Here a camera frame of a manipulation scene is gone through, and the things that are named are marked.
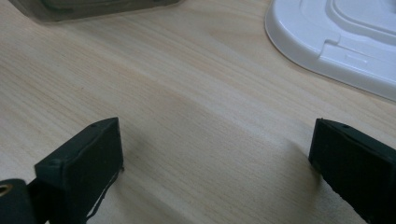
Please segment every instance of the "white plastic stand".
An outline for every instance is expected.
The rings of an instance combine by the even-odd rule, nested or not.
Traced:
[[[273,0],[265,27],[300,66],[396,101],[396,0]]]

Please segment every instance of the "wood grain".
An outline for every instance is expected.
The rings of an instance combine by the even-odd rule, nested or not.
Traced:
[[[396,104],[269,41],[269,0],[38,24],[0,3],[0,179],[120,118],[126,171],[89,223],[364,223],[309,165],[316,118],[396,147]]]

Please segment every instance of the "light wood surface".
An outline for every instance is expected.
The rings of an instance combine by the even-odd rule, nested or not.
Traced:
[[[396,147],[396,104],[284,58],[270,1],[53,24],[0,3],[0,179],[120,118],[125,172],[89,223],[364,223],[307,160],[316,118]]]

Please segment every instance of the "wooden table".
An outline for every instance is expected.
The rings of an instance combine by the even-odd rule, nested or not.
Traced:
[[[270,0],[38,24],[0,3],[0,179],[120,118],[126,171],[89,223],[364,223],[307,159],[316,118],[396,147],[396,104],[271,44]]]

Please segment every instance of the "white plastic base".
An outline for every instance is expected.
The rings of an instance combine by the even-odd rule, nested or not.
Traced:
[[[300,66],[396,101],[396,0],[273,0],[265,27]]]

